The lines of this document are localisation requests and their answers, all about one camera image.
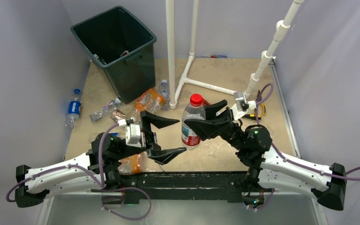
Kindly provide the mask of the red cap clear bottle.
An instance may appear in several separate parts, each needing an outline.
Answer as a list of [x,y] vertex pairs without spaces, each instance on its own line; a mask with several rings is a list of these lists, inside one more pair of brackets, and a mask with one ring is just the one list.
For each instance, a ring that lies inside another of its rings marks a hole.
[[131,123],[136,123],[137,119],[134,116],[127,116],[121,110],[115,110],[111,114],[111,119],[117,123],[119,127],[127,126]]

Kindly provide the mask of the red gold label bottle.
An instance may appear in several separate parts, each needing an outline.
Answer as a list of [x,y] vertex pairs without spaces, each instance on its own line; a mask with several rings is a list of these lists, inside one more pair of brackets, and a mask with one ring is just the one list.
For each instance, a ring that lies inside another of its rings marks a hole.
[[125,50],[125,51],[120,55],[120,57],[124,57],[124,56],[126,56],[127,54],[129,54],[129,51],[128,51],[128,50]]

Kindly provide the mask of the clear bottle white cap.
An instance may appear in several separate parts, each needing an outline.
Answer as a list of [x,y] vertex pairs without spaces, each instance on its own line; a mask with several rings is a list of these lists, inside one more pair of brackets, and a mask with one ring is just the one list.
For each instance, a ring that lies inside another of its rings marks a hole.
[[104,59],[102,59],[101,57],[99,57],[97,54],[93,55],[102,65],[106,65],[106,62]]

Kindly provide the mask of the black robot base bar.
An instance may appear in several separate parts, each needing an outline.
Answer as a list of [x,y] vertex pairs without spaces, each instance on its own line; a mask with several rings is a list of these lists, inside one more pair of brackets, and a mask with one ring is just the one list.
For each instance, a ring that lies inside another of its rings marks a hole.
[[229,172],[143,172],[122,175],[109,181],[101,193],[118,192],[125,204],[140,200],[222,200],[229,203],[253,202],[252,197],[268,194],[247,179],[246,171]]

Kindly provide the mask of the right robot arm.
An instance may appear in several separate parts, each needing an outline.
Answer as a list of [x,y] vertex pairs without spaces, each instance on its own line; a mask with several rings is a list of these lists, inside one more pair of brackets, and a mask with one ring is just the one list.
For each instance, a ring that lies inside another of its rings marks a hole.
[[247,189],[285,189],[308,195],[329,209],[344,209],[345,168],[334,163],[320,165],[275,150],[268,129],[250,125],[243,130],[237,121],[256,109],[255,101],[238,98],[231,108],[222,100],[206,107],[206,119],[187,118],[184,123],[202,140],[221,137],[236,149],[235,155],[248,167]]

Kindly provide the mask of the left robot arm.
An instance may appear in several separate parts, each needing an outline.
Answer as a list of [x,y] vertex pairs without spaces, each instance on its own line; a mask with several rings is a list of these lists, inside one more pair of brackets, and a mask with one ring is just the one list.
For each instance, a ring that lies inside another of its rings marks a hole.
[[151,126],[161,129],[179,123],[179,120],[148,111],[142,111],[140,116],[138,123],[120,120],[112,126],[125,129],[123,138],[111,134],[111,129],[108,129],[91,142],[91,149],[73,159],[41,168],[18,166],[17,184],[8,191],[6,200],[16,203],[19,208],[27,208],[41,204],[47,197],[82,188],[106,188],[114,192],[121,186],[121,160],[146,153],[147,158],[155,163],[166,165],[186,151],[184,147],[162,149],[151,130]]

